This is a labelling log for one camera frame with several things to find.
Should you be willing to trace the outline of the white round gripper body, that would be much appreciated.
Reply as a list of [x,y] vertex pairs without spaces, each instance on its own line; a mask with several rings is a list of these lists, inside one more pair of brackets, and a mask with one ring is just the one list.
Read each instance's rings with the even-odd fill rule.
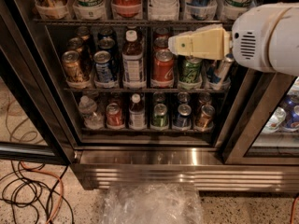
[[265,73],[299,76],[299,4],[254,7],[232,27],[235,60]]

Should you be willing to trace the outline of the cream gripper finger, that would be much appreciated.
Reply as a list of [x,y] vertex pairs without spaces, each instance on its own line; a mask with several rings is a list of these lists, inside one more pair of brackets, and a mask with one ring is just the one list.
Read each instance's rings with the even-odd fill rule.
[[230,53],[232,33],[220,24],[212,24],[171,36],[168,48],[175,55],[222,60]]

